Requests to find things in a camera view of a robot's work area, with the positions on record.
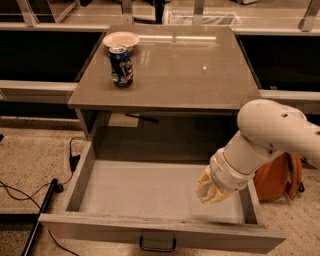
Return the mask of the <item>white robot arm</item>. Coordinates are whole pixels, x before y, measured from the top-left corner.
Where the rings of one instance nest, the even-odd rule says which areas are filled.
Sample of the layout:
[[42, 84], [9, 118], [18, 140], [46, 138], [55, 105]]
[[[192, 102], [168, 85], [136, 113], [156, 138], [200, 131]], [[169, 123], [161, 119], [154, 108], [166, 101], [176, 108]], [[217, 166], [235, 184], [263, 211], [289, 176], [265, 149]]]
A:
[[237, 133], [210, 158], [199, 178], [201, 202], [220, 202], [246, 188], [259, 167], [284, 152], [320, 168], [320, 127], [300, 110], [271, 100], [253, 100], [240, 109], [237, 125]]

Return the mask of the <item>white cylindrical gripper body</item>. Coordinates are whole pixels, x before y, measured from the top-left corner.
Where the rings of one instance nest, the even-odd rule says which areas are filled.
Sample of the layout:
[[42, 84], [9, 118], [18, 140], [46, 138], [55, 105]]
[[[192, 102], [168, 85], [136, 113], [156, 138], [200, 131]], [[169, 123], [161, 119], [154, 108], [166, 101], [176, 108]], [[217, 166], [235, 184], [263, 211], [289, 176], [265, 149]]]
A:
[[210, 174], [220, 190], [242, 190], [253, 179], [259, 167], [281, 154], [281, 151], [249, 141], [238, 131], [225, 147], [211, 157]]

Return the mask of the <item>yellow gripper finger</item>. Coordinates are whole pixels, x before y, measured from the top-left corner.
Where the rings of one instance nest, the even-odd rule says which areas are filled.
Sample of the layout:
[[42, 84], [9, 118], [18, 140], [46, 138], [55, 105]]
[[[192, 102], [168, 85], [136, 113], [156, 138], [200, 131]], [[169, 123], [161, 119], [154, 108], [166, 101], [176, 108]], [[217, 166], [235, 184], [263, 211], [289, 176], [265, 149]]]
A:
[[227, 199], [230, 194], [218, 187], [212, 178], [210, 167], [207, 166], [199, 177], [197, 196], [203, 204], [212, 204]]

